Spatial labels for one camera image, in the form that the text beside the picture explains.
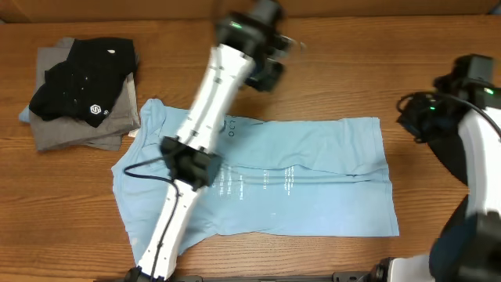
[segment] folded clothes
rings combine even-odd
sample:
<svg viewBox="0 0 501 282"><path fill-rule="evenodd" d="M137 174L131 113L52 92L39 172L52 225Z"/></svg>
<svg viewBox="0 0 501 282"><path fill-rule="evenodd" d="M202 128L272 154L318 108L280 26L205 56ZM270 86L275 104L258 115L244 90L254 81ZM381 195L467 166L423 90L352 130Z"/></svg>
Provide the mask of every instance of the folded clothes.
<svg viewBox="0 0 501 282"><path fill-rule="evenodd" d="M35 92L44 84L44 72L67 58L72 43L72 38L63 38L56 45L58 47L38 49ZM97 128L71 117L43 121L27 108L20 114L20 120L31 122L37 150L54 150L78 144L118 150L121 135L139 127L135 100L134 80L130 74L122 84L121 94L110 116Z"/></svg>
<svg viewBox="0 0 501 282"><path fill-rule="evenodd" d="M30 110L44 121L70 117L98 127L112 111L125 77L135 70L132 40L75 39L67 59L45 71Z"/></svg>

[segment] green indicator light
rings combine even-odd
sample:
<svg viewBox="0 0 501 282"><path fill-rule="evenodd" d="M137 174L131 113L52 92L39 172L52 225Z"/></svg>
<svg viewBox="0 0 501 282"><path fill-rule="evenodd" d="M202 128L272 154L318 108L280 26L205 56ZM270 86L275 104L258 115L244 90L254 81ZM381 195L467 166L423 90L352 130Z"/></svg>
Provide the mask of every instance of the green indicator light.
<svg viewBox="0 0 501 282"><path fill-rule="evenodd" d="M484 91L491 94L491 95L494 95L494 90L492 90L492 89L484 89Z"/></svg>
<svg viewBox="0 0 501 282"><path fill-rule="evenodd" d="M241 25L239 25L238 23L231 22L230 24L232 25L232 27L242 28L242 26L241 26Z"/></svg>

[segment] black t-shirt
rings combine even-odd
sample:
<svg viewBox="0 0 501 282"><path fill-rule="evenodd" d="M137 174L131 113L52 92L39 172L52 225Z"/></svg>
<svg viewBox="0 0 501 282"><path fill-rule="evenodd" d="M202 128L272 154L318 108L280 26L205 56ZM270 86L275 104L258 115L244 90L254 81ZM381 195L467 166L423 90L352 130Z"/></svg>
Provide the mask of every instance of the black t-shirt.
<svg viewBox="0 0 501 282"><path fill-rule="evenodd" d="M45 72L45 84L31 99L30 110L44 121L66 116L98 127L136 68L132 40L75 40L67 60Z"/></svg>

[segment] white robotic arm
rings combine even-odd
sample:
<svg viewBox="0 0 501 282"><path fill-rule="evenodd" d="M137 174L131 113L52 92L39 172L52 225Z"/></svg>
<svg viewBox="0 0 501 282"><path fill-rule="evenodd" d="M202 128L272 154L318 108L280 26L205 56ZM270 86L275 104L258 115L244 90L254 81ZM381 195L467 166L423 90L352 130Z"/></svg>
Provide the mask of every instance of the white robotic arm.
<svg viewBox="0 0 501 282"><path fill-rule="evenodd" d="M238 89L254 69L254 60L239 50L220 45L211 51L195 103L177 133L180 143L206 154L214 153L223 118ZM191 184L178 179L174 184L177 190L172 185L168 187L150 244L138 263L142 273L154 279L169 278L173 274L186 224L200 191L206 188L194 190Z"/></svg>
<svg viewBox="0 0 501 282"><path fill-rule="evenodd" d="M380 277L372 273L371 282L501 281L501 93L490 84L492 69L492 58L461 57L451 74L435 81L438 91L447 94L417 93L404 110L398 107L398 122L421 143L448 136L451 128L457 132L462 151L432 149L451 172L466 166L466 175L455 176L467 176L470 192L430 255L392 259L387 270L380 268ZM443 159L449 153L465 158Z"/></svg>
<svg viewBox="0 0 501 282"><path fill-rule="evenodd" d="M501 110L487 107L485 113L501 126ZM494 128L475 110L460 122L470 189L465 218L496 212L501 215L501 140ZM430 256L397 258L390 262L388 282L435 282L430 272Z"/></svg>
<svg viewBox="0 0 501 282"><path fill-rule="evenodd" d="M173 274L196 200L218 172L220 160L214 149L236 93L244 83L258 91L270 91L283 72L276 54L287 54L292 40L276 32L281 16L282 8L276 1L260 0L251 13L233 13L217 26L218 46L211 49L188 117L176 137L165 137L160 146L170 169L171 179L162 179L168 181L167 196L148 248L124 281L161 282Z"/></svg>

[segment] black cable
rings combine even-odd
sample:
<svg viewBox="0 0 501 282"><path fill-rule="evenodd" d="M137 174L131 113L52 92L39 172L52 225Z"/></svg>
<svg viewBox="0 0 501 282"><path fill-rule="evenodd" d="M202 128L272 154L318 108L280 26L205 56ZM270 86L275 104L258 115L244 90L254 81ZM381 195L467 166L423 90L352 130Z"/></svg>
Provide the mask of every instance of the black cable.
<svg viewBox="0 0 501 282"><path fill-rule="evenodd" d="M463 105L468 106L470 109L476 111L492 126L492 128L494 128L494 130L498 134L499 139L501 139L501 128L499 128L499 126L496 124L496 122L493 121L492 118L489 117L489 115L486 114L481 108L475 106L474 104L472 104L464 99L456 97L456 96L443 94L443 93L433 93L433 96L454 100L457 103L462 103Z"/></svg>
<svg viewBox="0 0 501 282"><path fill-rule="evenodd" d="M140 162L138 164L129 165L127 168L124 168L124 174L127 175L127 176L134 177L134 178L139 178L139 179L154 179L154 180L160 180L160 181L164 181L166 183L169 183L171 180L170 179L166 179L164 177L155 176L155 175L139 175L139 174L135 174L135 173L129 172L129 170L131 170L133 168L138 168L138 167L141 167L143 165L149 165L149 164L152 164L154 162L157 162L157 161L160 161L160 160L163 160L163 159L164 159L164 157L155 157L152 160L143 161L143 162Z"/></svg>
<svg viewBox="0 0 501 282"><path fill-rule="evenodd" d="M155 268L157 267L157 262L158 262L158 255L160 254L160 249L164 245L164 237L167 232L167 229L169 228L169 225L171 224L172 218L174 217L175 209L178 207L178 201L179 201L179 188L173 181L169 182L175 189L175 199L174 199L174 207L172 208L171 215L169 216L169 220L167 221L167 224L164 227L164 231L162 232L162 235L160 236L160 239L158 241L157 245L157 251L155 252L155 258L153 259L153 265L151 267L151 275L150 275L150 282L153 282L153 276L155 275Z"/></svg>
<svg viewBox="0 0 501 282"><path fill-rule="evenodd" d="M182 146L179 146L179 148L177 150L172 151L171 154L174 155L174 154L178 153L185 146L186 145L182 144ZM163 159L164 159L164 157L155 157L154 159L151 159L151 160L148 160L148 161L143 161L143 162L140 162L138 164L129 165L127 168L124 168L124 174L125 175L131 176L131 177L134 177L134 178L139 178L139 179L153 179L153 180L164 181L166 183L171 184L174 187L174 189L175 189L174 207L172 209L171 215L169 215L169 219L167 221L167 224L164 227L164 231L162 232L162 235L160 236L160 239L158 241L157 251L155 252L155 257L153 259L153 265L151 267L150 282L153 282L154 274L155 274L155 269L157 268L158 256L160 254L160 249L162 248L162 245L163 245L162 242L164 241L164 237L165 237L165 234L167 232L168 227L171 225L171 221L172 221L172 218L174 217L175 209L178 207L179 188L174 183L174 181L172 181L172 179L166 179L164 177L155 176L155 175L139 175L139 174L131 173L131 172L129 172L129 170L131 170L133 168L141 167L143 165L149 165L149 164L152 164L152 163L154 163L156 161L160 161L160 160L163 160Z"/></svg>
<svg viewBox="0 0 501 282"><path fill-rule="evenodd" d="M403 112L403 109L400 107L400 105L402 105L402 102L406 101L408 98L412 98L415 95L420 94L420 93L422 93L422 92L414 92L414 93L405 95L402 98L400 98L400 100L397 102L397 111L401 114Z"/></svg>
<svg viewBox="0 0 501 282"><path fill-rule="evenodd" d="M464 100L464 99L461 99L459 97L456 97L456 96L453 96L453 95L450 95L450 94L444 94L444 93L440 93L440 92L416 92L416 93L412 93L412 94L408 94L408 95L405 95L403 96L398 102L397 102L397 111L399 113L402 113L403 112L403 109L400 107L402 105L402 102L406 101L408 98L412 98L414 97L415 95L418 95L418 94L426 94L426 95L431 95L433 97L441 97L441 98L444 98L444 99L450 99L450 100L453 100L457 103L461 103L467 107L469 107L470 109L476 111L478 114L480 114L491 126L492 128L494 129L494 131L496 131L497 135L499 136L499 140L501 140L501 128L499 128L499 126L496 124L496 122L494 120L492 120L491 117L489 117L488 114L486 114L481 108L475 106L474 104Z"/></svg>

